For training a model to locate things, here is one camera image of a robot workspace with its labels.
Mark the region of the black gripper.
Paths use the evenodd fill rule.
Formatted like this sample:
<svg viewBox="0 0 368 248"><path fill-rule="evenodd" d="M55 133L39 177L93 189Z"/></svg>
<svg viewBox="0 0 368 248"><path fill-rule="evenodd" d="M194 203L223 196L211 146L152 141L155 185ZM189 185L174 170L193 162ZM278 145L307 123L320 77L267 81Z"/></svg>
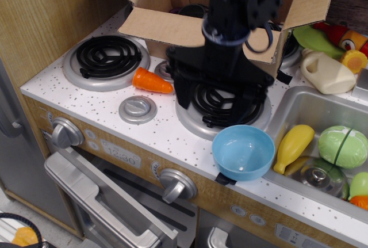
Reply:
<svg viewBox="0 0 368 248"><path fill-rule="evenodd" d="M166 54L179 105L189 107L197 85L228 91L234 95L230 125L240 124L260 108L274 83L274 77L251 63L242 48L170 47Z"/></svg>

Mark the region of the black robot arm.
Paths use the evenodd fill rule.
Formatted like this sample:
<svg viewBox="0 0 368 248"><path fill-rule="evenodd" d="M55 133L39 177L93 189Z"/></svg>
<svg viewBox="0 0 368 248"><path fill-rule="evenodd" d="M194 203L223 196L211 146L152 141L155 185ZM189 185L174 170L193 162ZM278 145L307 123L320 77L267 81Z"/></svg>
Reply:
<svg viewBox="0 0 368 248"><path fill-rule="evenodd" d="M252 30L270 31L281 0L128 0L133 11L121 33L146 42L152 56L167 59L179 105L199 102L202 90L233 97L228 113L206 108L209 126L253 120L274 83L275 70L251 62L244 52Z"/></svg>

